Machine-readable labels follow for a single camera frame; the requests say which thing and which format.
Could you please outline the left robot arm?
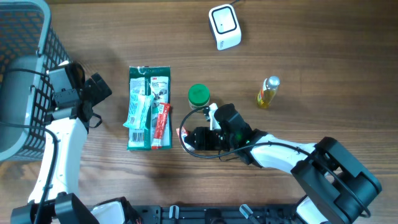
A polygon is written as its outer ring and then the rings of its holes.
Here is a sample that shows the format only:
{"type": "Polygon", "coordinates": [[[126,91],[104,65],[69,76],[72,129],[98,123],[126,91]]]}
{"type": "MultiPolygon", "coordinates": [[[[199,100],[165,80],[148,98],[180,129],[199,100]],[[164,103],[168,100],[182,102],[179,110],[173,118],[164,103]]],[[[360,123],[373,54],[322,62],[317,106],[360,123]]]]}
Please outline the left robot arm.
{"type": "Polygon", "coordinates": [[[46,142],[36,185],[25,206],[15,208],[11,223],[97,223],[95,216],[78,198],[80,159],[93,107],[112,94],[95,73],[85,78],[83,67],[64,61],[48,70],[53,93],[44,117],[46,142]]]}

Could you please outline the orange small carton box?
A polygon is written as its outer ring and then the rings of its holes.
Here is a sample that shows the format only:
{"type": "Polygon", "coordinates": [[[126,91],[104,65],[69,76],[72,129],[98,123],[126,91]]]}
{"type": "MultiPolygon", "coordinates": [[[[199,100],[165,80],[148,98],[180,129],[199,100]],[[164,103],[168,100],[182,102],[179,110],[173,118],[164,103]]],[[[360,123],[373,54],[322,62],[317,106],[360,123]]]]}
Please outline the orange small carton box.
{"type": "Polygon", "coordinates": [[[177,137],[181,139],[181,141],[185,141],[185,138],[190,134],[189,131],[187,131],[184,127],[182,128],[177,128],[177,137]]]}

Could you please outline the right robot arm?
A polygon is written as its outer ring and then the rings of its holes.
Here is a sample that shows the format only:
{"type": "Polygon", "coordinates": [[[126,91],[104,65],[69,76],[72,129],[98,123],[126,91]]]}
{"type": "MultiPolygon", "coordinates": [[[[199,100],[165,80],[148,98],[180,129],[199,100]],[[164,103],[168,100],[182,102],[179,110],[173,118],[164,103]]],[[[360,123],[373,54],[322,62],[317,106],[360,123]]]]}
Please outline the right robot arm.
{"type": "Polygon", "coordinates": [[[183,149],[199,158],[218,151],[217,158],[235,154],[247,165],[291,174],[305,192],[295,214],[305,223],[353,223],[369,218],[369,204],[381,193],[380,181],[339,141],[297,143],[252,129],[232,103],[200,107],[208,127],[188,134],[178,131],[183,149]]]}

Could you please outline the small yellow oil bottle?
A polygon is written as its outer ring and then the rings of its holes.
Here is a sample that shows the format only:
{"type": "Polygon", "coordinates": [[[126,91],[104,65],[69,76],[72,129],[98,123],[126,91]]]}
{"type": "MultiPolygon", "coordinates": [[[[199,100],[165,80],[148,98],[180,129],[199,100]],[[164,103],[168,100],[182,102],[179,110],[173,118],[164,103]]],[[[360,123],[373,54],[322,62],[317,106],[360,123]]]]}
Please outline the small yellow oil bottle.
{"type": "Polygon", "coordinates": [[[262,88],[257,95],[257,105],[260,108],[268,108],[271,101],[275,97],[280,85],[280,79],[277,76],[266,78],[262,84],[262,88]]]}

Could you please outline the green 3M product package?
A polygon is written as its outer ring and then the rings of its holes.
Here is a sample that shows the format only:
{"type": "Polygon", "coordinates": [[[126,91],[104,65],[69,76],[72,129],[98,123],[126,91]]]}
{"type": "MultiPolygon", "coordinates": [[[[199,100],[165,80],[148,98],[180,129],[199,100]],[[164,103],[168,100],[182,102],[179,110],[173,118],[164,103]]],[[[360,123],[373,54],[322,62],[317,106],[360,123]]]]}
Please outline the green 3M product package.
{"type": "Polygon", "coordinates": [[[172,131],[170,114],[165,116],[163,134],[156,137],[159,115],[170,103],[170,67],[129,68],[129,109],[123,126],[129,130],[128,151],[170,149],[172,131]]]}

